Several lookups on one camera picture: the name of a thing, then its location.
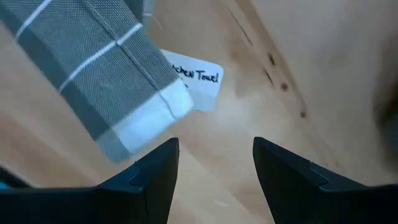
paper label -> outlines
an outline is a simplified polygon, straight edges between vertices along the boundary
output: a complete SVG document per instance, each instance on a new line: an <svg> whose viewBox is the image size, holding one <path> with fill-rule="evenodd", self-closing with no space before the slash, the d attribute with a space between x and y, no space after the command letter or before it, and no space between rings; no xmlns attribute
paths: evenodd
<svg viewBox="0 0 398 224"><path fill-rule="evenodd" d="M194 104L193 109L211 111L223 80L223 68L215 63L167 50L161 51L188 88Z"/></svg>

plywood surface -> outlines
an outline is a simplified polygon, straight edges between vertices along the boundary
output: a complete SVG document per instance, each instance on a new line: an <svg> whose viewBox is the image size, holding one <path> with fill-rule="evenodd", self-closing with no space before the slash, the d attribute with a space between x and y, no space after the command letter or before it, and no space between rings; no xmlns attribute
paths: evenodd
<svg viewBox="0 0 398 224"><path fill-rule="evenodd" d="M378 117L398 81L398 2L251 2L306 104L303 125L334 157L331 167L366 184L397 182L398 159Z"/></svg>
<svg viewBox="0 0 398 224"><path fill-rule="evenodd" d="M289 6L288 0L282 2ZM213 112L192 112L122 164L102 155L67 104L1 29L0 164L38 187L95 185L178 137L180 165L169 223L273 223L252 161L254 136L366 184L395 181L394 166L386 162L379 141L373 141L377 131L369 128L369 111L356 102L365 101L365 93L341 91L361 84L354 85L352 76L340 77L350 83L345 87L335 87L340 83L332 78L312 86L321 78L304 71L318 64L293 66L301 65L295 60L309 61L307 54L288 51L288 37L277 41L286 35L277 34L281 24L276 21L283 17L273 12L267 18L267 5L253 3L256 7L247 1L157 1L149 29L155 44L221 65L224 80ZM281 29L292 35L293 28ZM330 93L345 96L344 102L329 100ZM332 113L332 106L339 106L339 113Z"/></svg>

gray plaid kitchen towel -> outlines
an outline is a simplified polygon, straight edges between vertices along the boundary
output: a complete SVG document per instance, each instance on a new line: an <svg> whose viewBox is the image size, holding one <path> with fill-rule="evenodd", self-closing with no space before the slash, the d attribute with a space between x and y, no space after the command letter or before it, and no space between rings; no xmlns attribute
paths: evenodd
<svg viewBox="0 0 398 224"><path fill-rule="evenodd" d="M0 0L0 19L113 161L193 106L143 29L152 1Z"/></svg>

wooden table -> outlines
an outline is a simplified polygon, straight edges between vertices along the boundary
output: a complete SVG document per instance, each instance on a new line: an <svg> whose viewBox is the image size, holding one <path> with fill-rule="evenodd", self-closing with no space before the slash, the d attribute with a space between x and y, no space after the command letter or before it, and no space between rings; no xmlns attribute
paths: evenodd
<svg viewBox="0 0 398 224"><path fill-rule="evenodd" d="M1 29L0 164L37 187L95 185L178 137L180 164L169 223L273 223L254 170L255 136L364 184L398 182L394 153L383 146L372 123L368 87L374 88L369 77L378 75L371 70L374 55L366 51L370 58L360 60L367 39L353 31L363 29L365 22L356 22L365 15L338 11L352 16L335 23L342 31L329 40L327 32L315 37L321 22L306 24L308 16L329 16L333 22L337 17L316 13L332 0L306 1L314 7L293 0L252 2L157 1L148 30L155 44L221 65L224 80L214 111L192 112L122 164L102 155L67 104ZM376 8L380 18L385 8ZM364 13L371 9L360 8ZM335 55L332 50L345 35L360 43ZM374 36L368 41L376 45L381 41ZM344 70L329 64L346 54L354 61L346 62ZM361 72L369 75L358 76Z"/></svg>

